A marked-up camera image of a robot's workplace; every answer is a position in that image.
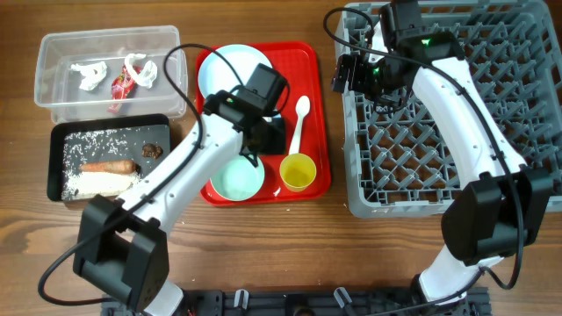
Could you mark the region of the yellow plastic cup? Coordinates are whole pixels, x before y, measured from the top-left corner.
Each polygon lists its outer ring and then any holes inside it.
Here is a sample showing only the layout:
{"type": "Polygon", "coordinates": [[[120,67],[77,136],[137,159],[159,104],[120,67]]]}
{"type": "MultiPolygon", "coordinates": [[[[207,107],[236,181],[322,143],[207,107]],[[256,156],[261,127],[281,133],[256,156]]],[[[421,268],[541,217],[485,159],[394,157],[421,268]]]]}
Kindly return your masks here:
{"type": "Polygon", "coordinates": [[[288,190],[301,192],[314,181],[317,168],[308,155],[289,154],[279,166],[279,175],[288,190]]]}

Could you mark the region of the green small bowl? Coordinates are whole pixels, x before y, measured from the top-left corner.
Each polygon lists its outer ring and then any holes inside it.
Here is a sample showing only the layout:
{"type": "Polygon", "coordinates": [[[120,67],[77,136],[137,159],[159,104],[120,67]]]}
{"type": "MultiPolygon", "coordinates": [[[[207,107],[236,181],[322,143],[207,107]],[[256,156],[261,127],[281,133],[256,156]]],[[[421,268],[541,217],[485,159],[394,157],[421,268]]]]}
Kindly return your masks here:
{"type": "Polygon", "coordinates": [[[228,201],[241,202],[252,198],[263,186],[265,169],[260,158],[254,166],[238,156],[221,168],[210,182],[217,194],[228,201]]]}

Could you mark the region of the brown food scrap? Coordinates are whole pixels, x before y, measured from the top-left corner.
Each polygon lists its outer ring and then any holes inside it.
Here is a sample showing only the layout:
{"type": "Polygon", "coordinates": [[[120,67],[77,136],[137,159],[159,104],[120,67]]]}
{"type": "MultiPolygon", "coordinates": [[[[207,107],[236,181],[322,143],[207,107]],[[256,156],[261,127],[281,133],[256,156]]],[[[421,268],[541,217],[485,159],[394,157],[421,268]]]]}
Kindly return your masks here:
{"type": "Polygon", "coordinates": [[[143,157],[158,160],[159,157],[163,154],[163,149],[156,144],[147,143],[142,146],[141,154],[143,157]]]}

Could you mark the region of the white napkin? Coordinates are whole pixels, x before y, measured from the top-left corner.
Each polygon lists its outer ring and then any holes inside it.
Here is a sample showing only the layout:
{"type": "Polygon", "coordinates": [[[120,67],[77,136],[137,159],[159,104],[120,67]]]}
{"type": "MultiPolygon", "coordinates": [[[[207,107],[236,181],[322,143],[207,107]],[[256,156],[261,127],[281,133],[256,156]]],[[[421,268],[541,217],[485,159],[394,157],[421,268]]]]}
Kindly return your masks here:
{"type": "Polygon", "coordinates": [[[158,67],[153,61],[147,61],[140,71],[134,68],[137,60],[143,60],[147,56],[145,54],[128,54],[124,59],[124,65],[131,78],[141,87],[151,89],[157,78],[158,67]]]}
{"type": "Polygon", "coordinates": [[[90,65],[72,64],[72,71],[77,71],[83,77],[79,89],[85,91],[94,90],[106,77],[107,66],[104,61],[93,63],[90,65]]]}

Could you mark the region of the red strawberry wrapper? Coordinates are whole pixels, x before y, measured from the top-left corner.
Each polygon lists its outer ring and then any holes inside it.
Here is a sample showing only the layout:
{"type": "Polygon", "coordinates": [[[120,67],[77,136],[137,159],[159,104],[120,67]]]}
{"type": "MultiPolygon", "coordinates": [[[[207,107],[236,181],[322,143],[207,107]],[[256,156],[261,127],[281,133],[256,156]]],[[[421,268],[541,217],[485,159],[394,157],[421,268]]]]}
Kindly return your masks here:
{"type": "Polygon", "coordinates": [[[118,113],[121,107],[120,100],[126,99],[128,94],[134,89],[135,85],[136,81],[132,78],[126,66],[123,66],[121,73],[112,82],[112,99],[118,100],[118,102],[113,103],[108,108],[108,112],[114,114],[118,113]]]}

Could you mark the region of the white rice pile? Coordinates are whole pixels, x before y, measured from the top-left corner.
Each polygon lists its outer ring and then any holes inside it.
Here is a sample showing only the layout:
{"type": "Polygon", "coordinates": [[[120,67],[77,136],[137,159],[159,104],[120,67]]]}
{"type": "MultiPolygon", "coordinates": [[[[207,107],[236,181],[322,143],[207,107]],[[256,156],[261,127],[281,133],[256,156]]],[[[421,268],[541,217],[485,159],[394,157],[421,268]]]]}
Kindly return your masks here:
{"type": "Polygon", "coordinates": [[[70,133],[63,138],[61,199],[83,200],[97,194],[117,196],[155,169],[169,153],[170,146],[170,129],[166,125],[70,133]],[[158,160],[142,156],[141,148],[147,143],[163,149],[158,160]],[[120,160],[133,160],[137,170],[129,175],[80,170],[85,163],[120,160]]]}

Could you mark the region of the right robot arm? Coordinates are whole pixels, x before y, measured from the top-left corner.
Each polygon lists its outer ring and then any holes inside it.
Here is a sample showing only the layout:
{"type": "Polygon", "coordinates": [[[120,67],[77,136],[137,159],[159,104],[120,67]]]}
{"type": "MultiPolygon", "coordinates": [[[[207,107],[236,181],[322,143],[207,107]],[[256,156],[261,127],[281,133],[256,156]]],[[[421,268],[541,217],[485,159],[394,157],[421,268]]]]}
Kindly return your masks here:
{"type": "Polygon", "coordinates": [[[513,257],[503,288],[514,288],[523,250],[542,225],[553,183],[508,143],[478,93],[465,51],[452,32],[431,32],[416,1],[384,5],[370,20],[365,47],[349,44],[333,91],[376,104],[407,89],[429,110],[456,165],[461,193],[445,211],[444,245],[413,281],[414,308],[453,306],[493,267],[513,257]]]}

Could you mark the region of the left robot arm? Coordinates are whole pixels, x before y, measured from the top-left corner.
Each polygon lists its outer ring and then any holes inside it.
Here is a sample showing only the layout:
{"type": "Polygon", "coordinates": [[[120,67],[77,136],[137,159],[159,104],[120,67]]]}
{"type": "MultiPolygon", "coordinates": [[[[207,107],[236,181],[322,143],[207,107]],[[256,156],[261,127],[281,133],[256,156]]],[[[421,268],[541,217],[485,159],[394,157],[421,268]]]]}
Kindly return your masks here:
{"type": "Polygon", "coordinates": [[[190,133],[140,183],[110,200],[96,195],[85,206],[77,243],[38,282],[53,305],[116,301],[144,315],[177,315],[184,292],[168,279],[168,236],[188,204],[225,164],[241,156],[253,167],[269,146],[266,118],[290,93],[275,69],[258,64],[247,83],[209,95],[190,133]],[[73,271],[104,292],[99,300],[63,300],[47,294],[47,279],[68,258],[73,271]]]}

